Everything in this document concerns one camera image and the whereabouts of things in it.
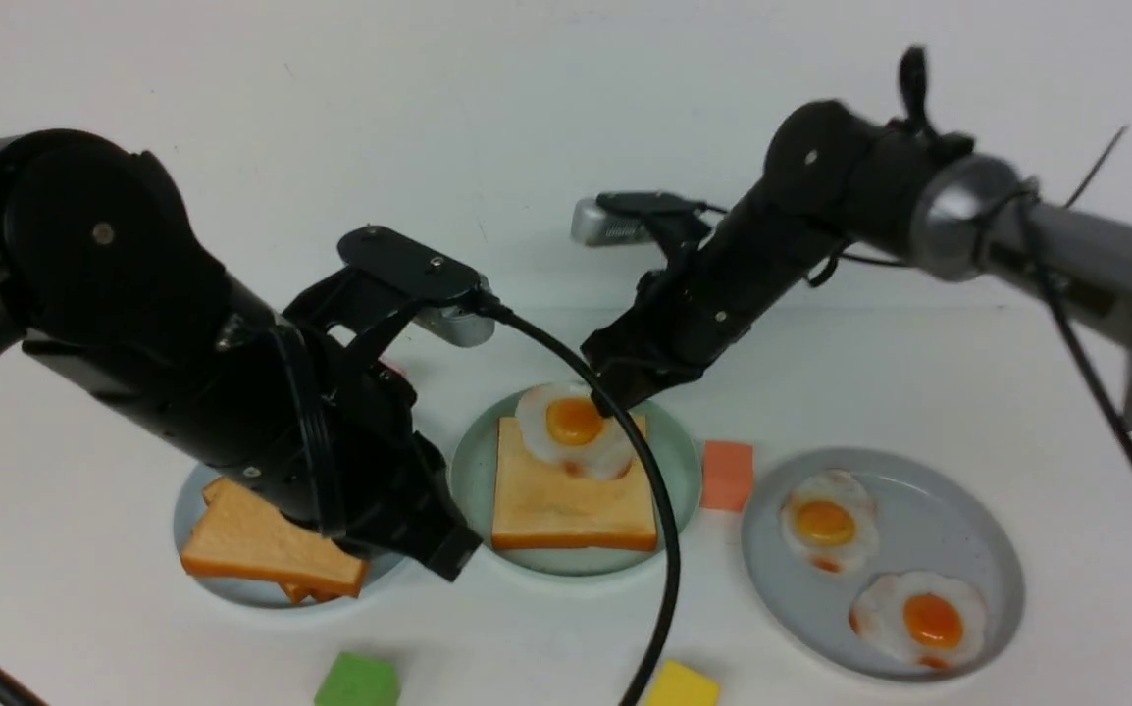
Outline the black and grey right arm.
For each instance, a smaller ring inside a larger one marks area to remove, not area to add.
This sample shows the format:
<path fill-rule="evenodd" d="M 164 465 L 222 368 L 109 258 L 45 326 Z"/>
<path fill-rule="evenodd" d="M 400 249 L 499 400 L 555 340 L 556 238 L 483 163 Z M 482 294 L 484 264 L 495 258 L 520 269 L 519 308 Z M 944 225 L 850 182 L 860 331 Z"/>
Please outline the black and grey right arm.
<path fill-rule="evenodd" d="M 901 57 L 898 85 L 904 115 L 884 124 L 840 100 L 791 112 L 715 225 L 707 204 L 664 191 L 581 201 L 580 244 L 654 242 L 666 260 L 584 341 L 585 361 L 626 408 L 696 381 L 795 284 L 820 286 L 865 244 L 934 278 L 990 276 L 1040 300 L 1132 466 L 1132 225 L 1050 204 L 971 135 L 931 124 L 920 46 Z"/>

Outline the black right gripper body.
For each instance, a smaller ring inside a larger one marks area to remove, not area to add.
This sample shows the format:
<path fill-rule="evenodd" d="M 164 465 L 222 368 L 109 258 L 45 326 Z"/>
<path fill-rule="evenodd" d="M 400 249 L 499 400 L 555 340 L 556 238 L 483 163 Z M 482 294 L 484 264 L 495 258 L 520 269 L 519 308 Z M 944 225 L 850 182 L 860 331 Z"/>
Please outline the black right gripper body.
<path fill-rule="evenodd" d="M 617 405 L 696 381 L 801 278 L 801 222 L 734 214 L 581 353 Z"/>

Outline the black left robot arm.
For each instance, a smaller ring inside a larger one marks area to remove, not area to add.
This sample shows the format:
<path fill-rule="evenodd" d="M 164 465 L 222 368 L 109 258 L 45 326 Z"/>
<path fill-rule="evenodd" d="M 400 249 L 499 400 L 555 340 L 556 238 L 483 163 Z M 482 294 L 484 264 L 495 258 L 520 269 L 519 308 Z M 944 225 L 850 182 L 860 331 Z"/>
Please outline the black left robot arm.
<path fill-rule="evenodd" d="M 481 544 L 383 361 L 410 325 L 475 347 L 486 281 L 389 227 L 284 310 L 195 236 L 161 161 L 71 129 L 0 138 L 0 356 L 28 358 L 294 526 L 453 582 Z"/>

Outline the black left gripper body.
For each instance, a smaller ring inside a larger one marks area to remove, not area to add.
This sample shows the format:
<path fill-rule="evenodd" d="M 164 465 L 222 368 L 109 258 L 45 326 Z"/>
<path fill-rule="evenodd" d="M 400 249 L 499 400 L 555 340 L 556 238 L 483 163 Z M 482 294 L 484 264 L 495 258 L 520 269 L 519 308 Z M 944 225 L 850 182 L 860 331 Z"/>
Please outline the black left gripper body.
<path fill-rule="evenodd" d="M 446 491 L 441 453 L 414 427 L 412 384 L 375 371 L 412 322 L 348 267 L 303 290 L 284 317 L 272 341 L 298 446 L 272 468 L 272 503 L 349 554 L 397 554 L 457 580 L 480 537 Z"/>

